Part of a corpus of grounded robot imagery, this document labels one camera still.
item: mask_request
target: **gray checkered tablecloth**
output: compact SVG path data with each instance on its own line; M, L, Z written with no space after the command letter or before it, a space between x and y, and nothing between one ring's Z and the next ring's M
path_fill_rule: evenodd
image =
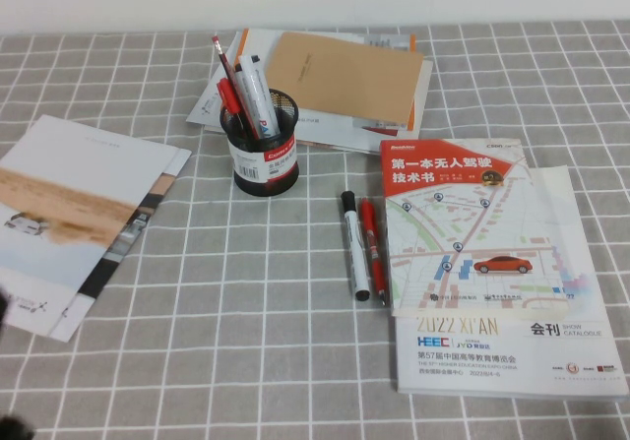
M520 138L530 166L570 167L630 373L630 22L379 31L435 60L421 138ZM69 344L4 333L0 410L37 440L628 438L630 403L398 395L388 312L350 296L339 203L381 195L378 158L300 148L290 191L239 191L225 138L185 121L210 37L0 38L0 156L43 113L193 151Z

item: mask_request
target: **marker cap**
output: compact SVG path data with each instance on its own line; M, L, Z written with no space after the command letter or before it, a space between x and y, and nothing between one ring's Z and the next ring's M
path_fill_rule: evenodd
M358 300L359 302L365 302L367 299L370 298L370 291L369 290L358 290L355 294L354 297L356 297L356 300Z
M342 193L342 204L344 205L344 214L350 211L356 212L356 201L354 200L354 193L352 191Z

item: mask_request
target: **catalog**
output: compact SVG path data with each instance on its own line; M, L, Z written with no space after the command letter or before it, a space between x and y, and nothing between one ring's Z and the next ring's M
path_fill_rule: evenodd
M388 141L382 162L394 316L566 314L519 140Z
M60 342L70 341L113 276L118 265L120 265L142 233L142 230L149 223L149 219L155 213L158 204L175 181L177 174L179 174L190 155L191 152L189 150L179 150L177 152L175 159L157 179L149 194L140 203L136 212L129 218L127 224L107 249L107 252L81 285L70 305L63 311L59 321L48 334L50 338Z
M6 323L47 335L175 147L42 116L0 160Z
M396 318L399 392L621 399L628 386L567 167L532 169L569 312L562 321Z

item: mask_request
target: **pen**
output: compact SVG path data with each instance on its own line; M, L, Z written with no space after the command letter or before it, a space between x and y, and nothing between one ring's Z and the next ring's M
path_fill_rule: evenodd
M244 125L241 119L240 107L238 106L238 101L236 100L236 94L234 93L234 89L229 84L229 81L226 78L221 79L217 83L217 89L219 90L220 98L223 102L223 105L225 105L225 108L227 109L227 111L231 113L233 116L235 116L236 118L238 118L238 124L240 126L240 129L236 130L236 135L239 135L242 138ZM231 130L228 130L226 126L223 126L222 124L221 126L225 134L231 135L233 133Z
M356 300L364 301L370 298L370 286L367 283L367 263L363 253L361 232L358 229L356 217L356 202L354 193L345 191L342 193L344 204L344 218L346 219L347 240L350 244L350 270L354 286Z
M256 132L256 126L254 125L254 121L252 120L252 117L249 114L247 107L243 105L245 103L245 99L243 98L243 94L238 88L238 84L236 81L236 73L234 73L234 68L231 67L231 65L229 64L229 61L227 61L227 57L221 50L221 44L219 43L218 36L213 36L213 43L215 44L215 49L219 53L220 63L223 65L223 68L225 69L225 75L227 76L227 80L229 81L229 84L232 86L232 89L234 90L234 95L236 97L238 107L240 108L239 118L240 118L241 124L243 124L244 126L243 130L245 132L245 135L250 141L258 140L260 137L258 136L258 133Z
M367 245L369 246L370 257L372 259L372 278L374 280L374 289L378 293L379 298L385 305L385 273L383 272L383 264L378 254L378 234L376 232L376 213L374 206L367 199L361 201L361 218L365 225L365 234L367 235Z

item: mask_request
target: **magazine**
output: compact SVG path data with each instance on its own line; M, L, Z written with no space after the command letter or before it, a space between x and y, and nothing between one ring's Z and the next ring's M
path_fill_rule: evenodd
M157 179L149 194L127 220L127 224L79 288L70 305L63 311L59 321L48 334L50 338L60 342L70 341L123 258L129 253L142 230L147 227L149 219L156 212L159 203L190 155L191 152L188 150L179 150L175 159Z
M47 335L178 149L42 116L0 160L6 323Z
M562 275L562 320L396 318L398 390L454 396L628 396L567 167L532 169Z

